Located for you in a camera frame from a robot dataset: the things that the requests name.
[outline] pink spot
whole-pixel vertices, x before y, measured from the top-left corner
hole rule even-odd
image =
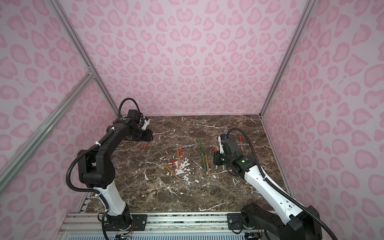
[[[353,173],[348,171],[343,171],[341,173],[341,185],[345,189],[348,189],[348,188],[358,189],[360,187],[360,182]]]
[[[317,124],[317,132],[320,136],[329,133],[331,131],[331,126],[326,121],[319,121]]]
[[[345,89],[344,89],[344,95],[348,96],[348,95],[351,95],[351,96],[357,96],[359,95],[360,93],[360,84],[357,83],[357,82],[352,82],[350,84],[348,84]]]
[[[361,130],[355,130],[352,132],[351,143],[354,146],[363,146],[366,142],[370,142],[371,138]]]
[[[371,36],[371,29],[367,25],[360,24],[359,29],[353,35],[352,38],[352,46],[356,46],[359,43],[366,42]]]
[[[344,72],[347,73],[350,77],[355,76],[358,73],[360,73],[366,65],[368,65],[368,62],[359,58],[355,54],[352,54],[350,59],[347,61],[347,63],[344,66]]]
[[[371,174],[368,179],[368,187],[375,196],[384,194],[384,177],[378,174]]]
[[[368,221],[361,215],[361,213],[355,211],[353,220],[353,227],[358,233],[364,232],[369,238],[375,237],[375,231],[369,226]]]
[[[327,169],[328,168],[328,165],[327,165],[327,163],[324,161],[324,159],[322,159],[322,158],[319,158],[319,159],[317,159],[317,161],[316,161],[316,167],[317,167],[317,169],[319,169],[319,170],[325,170],[325,169]]]
[[[348,194],[346,191],[341,191],[340,199],[346,208],[355,207],[358,203],[356,197],[354,195]]]
[[[22,193],[26,187],[26,179],[23,175],[17,175],[8,187],[4,190],[5,193]]]
[[[320,95],[322,100],[326,99],[326,105],[328,107],[332,106],[333,103],[339,103],[341,100],[341,96],[336,93],[336,91],[330,87],[329,84],[325,84],[323,86],[323,92]]]
[[[368,91],[364,95],[364,103],[369,105],[370,109],[376,109],[380,103],[384,103],[384,90]]]
[[[335,63],[340,62],[346,59],[348,55],[349,55],[349,44],[346,42],[342,42],[336,47],[336,52],[332,57],[332,61],[334,61]]]
[[[380,207],[371,199],[364,198],[361,200],[361,210],[370,217],[384,217],[384,213]]]
[[[323,188],[320,190],[320,196],[327,201],[331,199],[329,195],[329,190],[327,188]]]
[[[303,119],[303,124],[305,125],[305,127],[307,129],[309,129],[309,128],[314,127],[316,125],[316,121],[310,113],[306,112],[304,119]]]
[[[384,81],[384,64],[377,64],[368,68],[364,73],[364,84],[371,88],[379,81]]]
[[[328,206],[322,200],[320,200],[319,205],[317,205],[316,208],[318,209],[318,211],[321,214],[323,214],[325,216],[329,216],[329,217],[332,216],[331,211],[329,210]]]
[[[317,46],[318,48],[327,48],[331,43],[331,30],[329,29],[328,31],[324,32],[321,34]]]
[[[332,142],[332,151],[339,155],[341,153],[347,153],[349,151],[348,144],[342,139],[335,139]]]
[[[359,108],[353,112],[353,124],[362,125],[366,124],[368,120],[372,119],[373,116],[365,109]]]
[[[336,23],[336,30],[334,33],[334,37],[338,38],[342,33],[344,29],[347,29],[351,24],[351,19],[345,15],[345,14],[340,14],[339,19],[337,20]]]

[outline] metal mounting plate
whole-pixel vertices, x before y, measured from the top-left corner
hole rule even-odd
[[[243,229],[244,217],[241,213],[227,214],[227,222],[230,230],[240,230]]]
[[[145,226],[147,224],[147,214],[132,214],[131,215],[132,217],[132,221],[135,222],[135,229],[134,231],[144,231],[145,230]],[[110,232],[110,231],[119,231],[118,229],[116,229],[115,227],[113,227],[112,225],[110,224],[107,224],[105,226],[105,230]]]

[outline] white robotic arm segment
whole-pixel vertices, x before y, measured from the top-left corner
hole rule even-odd
[[[290,215],[297,216],[300,212],[302,212],[298,206],[283,197],[263,179],[257,166],[251,167],[249,172],[244,174],[244,180],[258,190],[265,200],[267,200],[267,202],[273,207],[284,224],[291,220]],[[269,180],[281,189],[281,187],[271,178],[269,178]]]
[[[107,203],[109,204],[108,215],[110,216],[119,216],[124,212],[125,202],[121,199],[118,190],[116,189],[115,180],[107,186],[106,189],[101,187],[94,187],[93,189],[99,190],[100,195],[103,195]]]

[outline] metal vent grille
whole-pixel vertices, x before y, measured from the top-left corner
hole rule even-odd
[[[232,233],[208,233],[190,234],[190,233],[149,233],[134,234],[131,240],[245,240],[244,234],[234,235]],[[69,240],[104,240],[102,234],[72,234]]]
[[[104,236],[102,234],[74,234],[68,240],[104,240]]]
[[[212,235],[212,236],[185,236],[185,235],[173,235],[173,236],[133,236],[132,240],[244,240],[244,236],[239,235]]]

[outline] brown marble surface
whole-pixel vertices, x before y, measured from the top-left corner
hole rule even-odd
[[[154,140],[147,149],[142,142],[123,140],[112,155],[116,168],[115,183],[121,198],[129,204],[131,212],[182,212],[200,210],[234,211],[243,205],[256,202],[264,209],[271,206],[240,177],[230,175],[213,164],[214,147],[217,137],[232,127],[246,132],[255,148],[264,170],[283,189],[280,171],[263,126],[257,115],[246,116],[168,116],[151,117],[149,129]],[[232,137],[239,138],[233,131]],[[201,148],[196,138],[200,138],[209,153],[211,175],[207,176],[202,166]],[[252,154],[243,138],[244,153]],[[186,166],[177,180],[163,167],[171,164],[165,150],[176,159],[176,149],[183,146],[183,161]],[[98,199],[92,198],[87,212],[103,212]]]

